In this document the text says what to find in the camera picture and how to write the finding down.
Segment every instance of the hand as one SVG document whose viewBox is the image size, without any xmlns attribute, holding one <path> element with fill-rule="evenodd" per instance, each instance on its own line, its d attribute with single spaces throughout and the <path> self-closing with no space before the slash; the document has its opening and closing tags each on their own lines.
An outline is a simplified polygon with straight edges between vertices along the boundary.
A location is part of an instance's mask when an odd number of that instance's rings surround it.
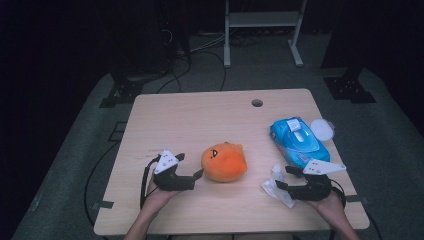
<svg viewBox="0 0 424 240">
<path fill-rule="evenodd" d="M 159 213 L 159 211 L 166 206 L 171 198 L 181 191 L 163 191 L 153 182 L 153 173 L 150 178 L 149 186 L 146 191 L 146 200 L 142 210 L 148 210 L 152 214 Z"/>
<path fill-rule="evenodd" d="M 331 228 L 339 234 L 341 239 L 359 239 L 346 217 L 342 201 L 334 191 L 327 198 L 320 201 L 306 201 L 330 224 Z"/>
<path fill-rule="evenodd" d="M 153 173 L 147 187 L 147 197 L 137 219 L 132 224 L 128 233 L 125 235 L 129 239 L 145 239 L 150 223 L 158 215 L 159 211 L 166 206 L 171 198 L 180 193 L 180 191 L 163 191 L 153 182 Z"/>
</svg>

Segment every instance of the forearm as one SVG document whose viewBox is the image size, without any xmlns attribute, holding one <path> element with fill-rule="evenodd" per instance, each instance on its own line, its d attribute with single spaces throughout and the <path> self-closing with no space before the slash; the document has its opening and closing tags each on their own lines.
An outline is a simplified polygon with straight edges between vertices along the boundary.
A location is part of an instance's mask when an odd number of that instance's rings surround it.
<svg viewBox="0 0 424 240">
<path fill-rule="evenodd" d="M 149 211 L 143 211 L 141 209 L 134 221 L 128 233 L 125 235 L 125 240 L 144 240 L 146 239 L 147 230 L 149 229 L 150 223 L 157 216 L 157 213 L 151 213 Z"/>
<path fill-rule="evenodd" d="M 349 222 L 343 222 L 338 226 L 331 226 L 342 240 L 359 240 L 359 236 Z"/>
</svg>

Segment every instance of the white tissue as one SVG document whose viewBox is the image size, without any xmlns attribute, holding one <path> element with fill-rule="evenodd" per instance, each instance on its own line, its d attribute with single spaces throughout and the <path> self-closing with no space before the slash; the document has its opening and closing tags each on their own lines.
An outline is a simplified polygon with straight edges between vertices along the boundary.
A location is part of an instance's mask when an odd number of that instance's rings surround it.
<svg viewBox="0 0 424 240">
<path fill-rule="evenodd" d="M 280 200 L 287 207 L 293 208 L 294 201 L 290 197 L 290 194 L 287 191 L 279 189 L 275 183 L 275 180 L 284 182 L 283 166 L 280 164 L 274 165 L 272 168 L 271 178 L 268 181 L 262 183 L 261 186 L 271 197 Z"/>
</svg>

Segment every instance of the wire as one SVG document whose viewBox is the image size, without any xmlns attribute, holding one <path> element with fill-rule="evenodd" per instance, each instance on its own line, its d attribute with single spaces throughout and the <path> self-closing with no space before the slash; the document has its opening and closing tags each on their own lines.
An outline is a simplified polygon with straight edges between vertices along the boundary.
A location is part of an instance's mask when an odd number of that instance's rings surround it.
<svg viewBox="0 0 424 240">
<path fill-rule="evenodd" d="M 214 46 L 216 44 L 219 44 L 219 43 L 223 42 L 223 40 L 224 40 L 224 34 L 223 33 L 219 33 L 219 34 L 221 36 L 219 36 L 218 38 L 216 38 L 216 39 L 214 39 L 214 40 L 212 40 L 212 41 L 210 41 L 208 43 L 205 43 L 205 44 L 201 45 L 200 47 L 191 49 L 190 51 L 191 52 L 199 51 L 199 50 L 206 49 L 206 48 L 212 47 L 212 46 Z"/>
<path fill-rule="evenodd" d="M 149 192 L 149 193 L 146 195 L 146 198 L 147 198 L 148 196 L 150 196 L 150 194 L 152 194 L 154 191 L 156 191 L 156 189 L 158 189 L 158 187 L 155 187 L 155 189 L 153 189 L 151 192 Z"/>
<path fill-rule="evenodd" d="M 333 179 L 330 179 L 330 180 L 332 182 L 336 183 L 340 187 L 340 190 L 341 190 L 341 192 L 344 196 L 345 192 L 343 190 L 343 187 L 338 182 L 334 181 Z M 377 232 L 377 235 L 378 235 L 378 239 L 382 240 L 383 237 L 381 235 L 380 229 L 378 228 L 377 222 L 371 217 L 371 214 L 366 209 L 364 209 L 364 210 L 365 210 L 365 213 L 367 214 L 368 218 L 370 219 L 371 223 L 374 225 L 375 231 Z M 332 230 L 331 234 L 330 234 L 330 239 L 334 239 L 334 235 L 335 235 L 335 232 Z"/>
<path fill-rule="evenodd" d="M 174 78 L 172 78 L 171 80 L 169 80 L 169 81 L 167 81 L 165 84 L 163 84 L 157 91 L 156 91 L 156 94 L 158 94 L 160 91 L 162 91 L 162 89 L 163 88 L 165 88 L 166 87 L 166 85 L 168 85 L 169 83 L 171 83 L 171 82 L 173 82 L 173 81 L 177 81 L 177 83 L 178 83 L 178 87 L 179 87 L 179 92 L 182 92 L 182 85 L 181 85 L 181 83 L 180 83 L 180 80 L 179 80 L 179 78 L 180 77 L 182 77 L 182 76 L 184 76 L 184 75 L 186 75 L 189 71 L 190 71 L 190 69 L 191 69 L 191 62 L 190 61 L 188 61 L 188 60 L 186 60 L 186 59 L 183 59 L 183 58 L 178 58 L 178 59 L 176 59 L 176 60 L 184 60 L 184 61 L 186 61 L 187 63 L 188 63 L 188 68 L 187 68 L 187 70 L 186 71 L 184 71 L 181 75 L 179 75 L 179 76 L 177 76 L 175 73 L 171 73 L 173 76 L 174 76 Z"/>
<path fill-rule="evenodd" d="M 85 214 L 88 218 L 88 220 L 90 221 L 91 225 L 94 227 L 94 221 L 93 219 L 91 219 L 90 214 L 88 212 L 88 207 L 87 207 L 87 192 L 88 192 L 88 184 L 90 183 L 91 177 L 93 176 L 94 171 L 96 170 L 97 166 L 99 165 L 99 163 L 105 158 L 105 156 L 116 146 L 120 143 L 120 141 L 116 141 L 112 146 L 110 146 L 105 153 L 103 153 L 103 155 L 99 158 L 99 160 L 96 162 L 96 164 L 94 165 L 94 167 L 91 169 L 90 175 L 88 176 L 88 179 L 85 183 L 85 188 L 84 188 L 84 210 L 85 210 Z"/>
<path fill-rule="evenodd" d="M 146 198 L 156 189 L 153 189 L 150 193 L 146 194 L 146 187 L 147 187 L 147 177 L 149 176 L 150 172 L 150 166 L 155 163 L 159 162 L 160 155 L 158 155 L 156 158 L 154 158 L 150 163 L 144 168 L 144 174 L 143 174 L 143 180 L 141 182 L 141 192 L 140 192 L 140 209 L 143 208 L 144 201 L 146 201 Z"/>
<path fill-rule="evenodd" d="M 340 185 L 338 182 L 334 181 L 333 179 L 330 179 L 330 181 L 336 183 L 339 186 L 339 188 L 332 187 L 331 190 L 337 193 L 337 195 L 339 195 L 342 201 L 343 209 L 344 209 L 346 206 L 346 195 L 345 195 L 344 189 L 342 185 Z M 333 240 L 335 236 L 336 236 L 336 231 L 331 229 L 329 240 Z"/>
<path fill-rule="evenodd" d="M 167 32 L 167 33 L 169 33 L 169 41 L 168 41 L 167 43 L 163 43 L 163 44 L 165 44 L 166 46 L 168 46 L 168 44 L 170 44 L 170 43 L 172 42 L 172 38 L 173 38 L 172 32 L 171 32 L 171 31 L 169 31 L 169 30 L 166 30 L 166 29 L 162 29 L 162 32 Z"/>
<path fill-rule="evenodd" d="M 224 88 L 224 84 L 227 78 L 227 69 L 224 66 L 224 61 L 221 59 L 221 57 L 218 56 L 218 54 L 213 53 L 213 52 L 209 52 L 209 51 L 196 51 L 194 53 L 207 53 L 207 54 L 212 54 L 214 55 L 216 58 L 218 58 L 218 60 L 221 62 L 222 64 L 222 69 L 224 70 L 224 78 L 222 79 L 222 83 L 221 83 L 221 87 L 219 88 L 219 91 L 222 91 Z"/>
<path fill-rule="evenodd" d="M 90 183 L 91 178 L 93 177 L 94 172 L 96 171 L 97 167 L 99 166 L 100 162 L 106 157 L 106 155 L 109 154 L 110 151 L 112 151 L 112 149 L 117 146 L 120 142 L 121 139 L 114 139 L 113 136 L 115 133 L 123 133 L 123 130 L 118 130 L 118 126 L 120 124 L 125 124 L 126 122 L 123 121 L 118 121 L 115 123 L 115 127 L 113 129 L 113 131 L 111 132 L 111 134 L 109 135 L 108 138 L 108 142 L 113 142 L 113 144 L 106 150 L 106 152 L 104 152 L 100 158 L 97 160 L 96 164 L 93 166 L 93 168 L 90 171 L 90 175 L 87 178 L 87 181 L 85 182 L 85 187 L 84 187 L 84 211 L 85 211 L 85 215 L 87 216 L 88 221 L 90 221 L 91 225 L 94 227 L 94 221 L 93 219 L 91 219 L 90 213 L 88 212 L 88 206 L 87 206 L 87 192 L 88 192 L 88 185 Z"/>
<path fill-rule="evenodd" d="M 375 231 L 377 232 L 377 235 L 378 235 L 378 239 L 383 240 L 383 236 L 381 235 L 380 229 L 378 228 L 376 221 L 374 220 L 374 218 L 371 217 L 371 214 L 367 210 L 365 210 L 365 213 L 370 219 L 372 225 L 374 225 Z"/>
</svg>

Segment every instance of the plush toy eye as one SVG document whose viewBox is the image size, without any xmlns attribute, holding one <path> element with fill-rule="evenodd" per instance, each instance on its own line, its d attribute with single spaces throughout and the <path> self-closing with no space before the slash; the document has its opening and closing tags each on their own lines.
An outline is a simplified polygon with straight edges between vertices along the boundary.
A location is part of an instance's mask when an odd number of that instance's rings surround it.
<svg viewBox="0 0 424 240">
<path fill-rule="evenodd" d="M 216 155 L 218 155 L 218 151 L 216 151 L 216 150 L 212 150 L 212 157 L 211 157 L 211 158 L 216 157 Z"/>
</svg>

